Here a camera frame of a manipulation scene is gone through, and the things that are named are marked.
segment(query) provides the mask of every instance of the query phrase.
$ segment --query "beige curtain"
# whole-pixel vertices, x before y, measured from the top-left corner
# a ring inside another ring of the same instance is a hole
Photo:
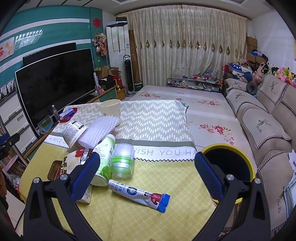
[[[134,31],[144,85],[166,86],[173,74],[222,77],[222,66],[245,55],[247,19],[226,11],[188,5],[158,6],[126,13]]]

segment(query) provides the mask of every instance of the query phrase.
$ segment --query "hanging ornament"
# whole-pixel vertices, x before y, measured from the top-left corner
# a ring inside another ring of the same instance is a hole
[[[220,45],[220,47],[219,47],[219,53],[222,54],[222,52],[223,52],[222,45]]]
[[[229,46],[227,47],[226,49],[226,54],[229,55],[230,54],[230,49],[229,49]]]
[[[96,28],[99,28],[102,23],[101,23],[101,20],[99,18],[94,18],[93,19],[93,25],[96,27]]]
[[[103,33],[99,33],[98,31],[96,31],[96,35],[92,39],[92,42],[96,47],[96,53],[101,53],[102,56],[106,56],[107,54],[106,39],[107,36]]]
[[[198,41],[196,42],[196,45],[195,45],[195,47],[197,48],[197,50],[199,50],[199,49],[200,49],[200,44],[199,44],[199,42],[198,42]]]
[[[213,53],[215,52],[215,45],[214,45],[214,43],[212,44],[211,51],[212,51]]]

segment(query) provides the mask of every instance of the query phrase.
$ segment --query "teal wall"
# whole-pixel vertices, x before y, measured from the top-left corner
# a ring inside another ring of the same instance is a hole
[[[76,20],[74,20],[74,22],[63,22],[65,21],[63,20],[65,18],[80,20],[77,20],[77,22],[75,22]],[[93,26],[93,18],[99,18],[101,20],[102,25],[100,28],[95,28]],[[78,6],[44,6],[24,10],[13,16],[3,34],[26,24],[36,23],[43,20],[54,20],[58,23],[48,23],[32,28],[26,28],[25,26],[24,29],[17,31],[16,33],[12,33],[0,41],[1,43],[11,37],[16,37],[17,35],[27,33],[29,31],[36,31],[40,29],[43,31],[43,34],[35,44],[30,44],[14,51],[13,55],[0,62],[0,87],[12,78],[15,78],[15,71],[23,67],[22,57],[20,55],[56,43],[78,40],[78,43],[82,43],[76,44],[77,49],[91,48],[95,67],[107,63],[106,57],[102,57],[101,54],[97,54],[95,52],[96,48],[91,43],[91,39],[95,36],[96,30],[100,33],[103,32],[103,13],[102,10],[98,8]]]

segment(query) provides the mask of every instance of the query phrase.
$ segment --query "black tv screen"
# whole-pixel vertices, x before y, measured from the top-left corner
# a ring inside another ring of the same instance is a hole
[[[58,54],[15,72],[18,91],[36,128],[52,105],[58,111],[94,90],[94,65],[90,49]]]
[[[22,58],[22,62],[24,66],[27,66],[29,64],[32,64],[38,60],[59,54],[59,53],[65,53],[69,51],[76,50],[76,43],[68,43],[68,44],[61,44],[57,46],[53,46],[50,48],[46,48],[40,51],[37,51],[35,53],[29,54]]]

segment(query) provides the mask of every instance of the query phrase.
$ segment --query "floral bedsheet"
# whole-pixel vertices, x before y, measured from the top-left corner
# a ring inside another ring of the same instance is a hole
[[[188,107],[187,125],[197,151],[215,143],[228,143],[245,152],[255,169],[248,139],[228,102],[220,93],[162,86],[145,86],[131,100],[175,99]]]

